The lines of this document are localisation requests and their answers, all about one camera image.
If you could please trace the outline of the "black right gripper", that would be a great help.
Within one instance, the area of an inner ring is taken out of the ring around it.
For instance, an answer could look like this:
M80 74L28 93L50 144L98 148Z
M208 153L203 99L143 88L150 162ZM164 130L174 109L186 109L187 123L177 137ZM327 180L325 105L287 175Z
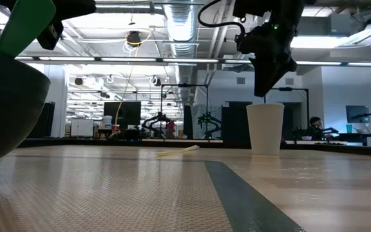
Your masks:
M298 34L298 20L272 19L249 32L243 24L238 26L237 50L254 54L249 59L255 72L254 95L264 97L286 73L297 68L292 58L291 42Z

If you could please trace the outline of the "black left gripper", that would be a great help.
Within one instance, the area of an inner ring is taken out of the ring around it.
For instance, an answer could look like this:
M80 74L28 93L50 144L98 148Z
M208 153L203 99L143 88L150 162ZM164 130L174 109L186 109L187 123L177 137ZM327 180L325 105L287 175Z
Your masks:
M0 5L12 9L15 0L0 0ZM56 14L59 20L71 19L96 12L95 0L55 0ZM64 27L61 21L53 21L37 37L42 48L54 50L61 38Z

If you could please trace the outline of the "gold spoon with green handle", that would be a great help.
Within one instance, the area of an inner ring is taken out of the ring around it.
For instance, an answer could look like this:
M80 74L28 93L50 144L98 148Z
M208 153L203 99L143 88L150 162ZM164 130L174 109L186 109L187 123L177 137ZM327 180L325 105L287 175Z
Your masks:
M16 58L53 19L52 0L16 0L0 36L0 55Z

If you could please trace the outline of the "dark round bowl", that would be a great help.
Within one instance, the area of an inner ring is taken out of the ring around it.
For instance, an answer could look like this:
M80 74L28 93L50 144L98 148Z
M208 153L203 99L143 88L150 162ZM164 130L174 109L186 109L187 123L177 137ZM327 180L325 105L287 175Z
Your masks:
M0 55L0 158L33 130L50 85L49 78L39 70Z

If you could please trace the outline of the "white paper cup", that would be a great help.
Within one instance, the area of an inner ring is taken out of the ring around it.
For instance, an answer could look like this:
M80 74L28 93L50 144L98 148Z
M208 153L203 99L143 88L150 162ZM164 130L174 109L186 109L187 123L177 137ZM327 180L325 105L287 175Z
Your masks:
M251 151L254 155L280 154L284 107L277 103L246 107Z

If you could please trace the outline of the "person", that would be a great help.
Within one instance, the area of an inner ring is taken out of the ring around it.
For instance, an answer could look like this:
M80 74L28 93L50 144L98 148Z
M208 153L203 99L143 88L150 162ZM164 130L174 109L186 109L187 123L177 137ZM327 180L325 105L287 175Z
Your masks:
M323 139L323 129L321 125L321 119L319 117L311 117L309 119L310 126L306 130L306 135L312 137L312 140Z

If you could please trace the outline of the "pale wooden chopstick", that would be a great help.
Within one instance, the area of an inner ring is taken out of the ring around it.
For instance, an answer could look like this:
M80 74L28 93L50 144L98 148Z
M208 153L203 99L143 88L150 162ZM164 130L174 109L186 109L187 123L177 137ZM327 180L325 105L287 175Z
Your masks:
M188 148L183 148L181 150L156 152L155 155L159 157L159 156L173 155L173 154L179 154L179 153L187 153L189 151L197 150L199 148L200 148L199 146L194 145L194 146L190 146Z
M183 154L187 153L190 150L183 149L183 150L173 150L173 151L162 151L162 152L156 152L155 156L156 157L165 157L165 156L170 156L170 155L178 155L178 154Z

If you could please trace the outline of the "white cabinet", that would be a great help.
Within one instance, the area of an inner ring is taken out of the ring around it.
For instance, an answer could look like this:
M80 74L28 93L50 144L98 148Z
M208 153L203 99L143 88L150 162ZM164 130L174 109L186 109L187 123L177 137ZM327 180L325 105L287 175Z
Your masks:
M72 119L70 135L72 137L93 137L93 120Z

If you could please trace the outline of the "long ceiling light strip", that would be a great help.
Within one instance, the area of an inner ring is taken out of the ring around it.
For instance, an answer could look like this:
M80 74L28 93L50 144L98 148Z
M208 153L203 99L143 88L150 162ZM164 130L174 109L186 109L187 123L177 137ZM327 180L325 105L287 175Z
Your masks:
M191 58L154 58L154 57L54 57L54 56L18 56L18 61L26 63L62 63L62 64L250 64L249 60L239 59L191 59ZM332 62L332 61L297 61L300 66L341 66L371 68L371 62Z

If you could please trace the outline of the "large black screen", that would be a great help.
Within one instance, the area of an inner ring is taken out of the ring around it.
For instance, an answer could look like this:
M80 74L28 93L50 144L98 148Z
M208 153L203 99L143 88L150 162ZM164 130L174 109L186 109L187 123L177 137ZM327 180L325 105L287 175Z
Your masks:
M139 126L141 120L141 102L105 102L104 116L112 116L111 123L117 124L122 128L129 125Z

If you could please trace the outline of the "beige woven placemat grey stripe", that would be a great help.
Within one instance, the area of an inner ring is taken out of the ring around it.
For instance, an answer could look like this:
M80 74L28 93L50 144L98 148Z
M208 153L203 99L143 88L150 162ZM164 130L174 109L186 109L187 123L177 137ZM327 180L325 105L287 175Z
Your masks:
M305 232L223 162L11 155L0 232Z

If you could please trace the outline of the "black metal frame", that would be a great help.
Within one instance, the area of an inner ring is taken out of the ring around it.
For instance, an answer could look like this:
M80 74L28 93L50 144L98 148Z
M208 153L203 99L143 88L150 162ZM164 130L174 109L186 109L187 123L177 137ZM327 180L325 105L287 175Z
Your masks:
M160 87L160 111L163 104L168 105L168 98L173 98L173 104L178 109L177 121L182 123L184 139L210 140L209 134L209 87L206 84L163 84Z
M297 92L298 94L300 94L300 92L305 92L305 96L304 96L304 99L306 100L306 109L307 109L307 118L306 118L306 127L309 128L310 127L310 123L309 123L309 119L310 119L310 93L309 93L309 89L307 88L291 88L291 87L279 87L279 88L271 88L271 90L276 90L276 91L279 91L279 92Z

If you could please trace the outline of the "wall monitor screen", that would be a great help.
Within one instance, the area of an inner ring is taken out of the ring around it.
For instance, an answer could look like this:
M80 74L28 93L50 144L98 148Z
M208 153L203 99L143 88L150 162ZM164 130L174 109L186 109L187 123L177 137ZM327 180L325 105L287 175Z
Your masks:
M370 122L368 106L346 106L347 122L349 124L364 123L368 124Z

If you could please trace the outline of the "silver ribbed ceiling duct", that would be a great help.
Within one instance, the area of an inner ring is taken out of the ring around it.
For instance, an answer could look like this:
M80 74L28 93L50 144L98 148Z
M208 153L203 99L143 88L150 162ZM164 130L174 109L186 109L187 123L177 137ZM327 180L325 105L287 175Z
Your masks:
M171 53L176 58L196 57L195 27L196 9L194 5L164 5L167 17L166 26L171 42Z

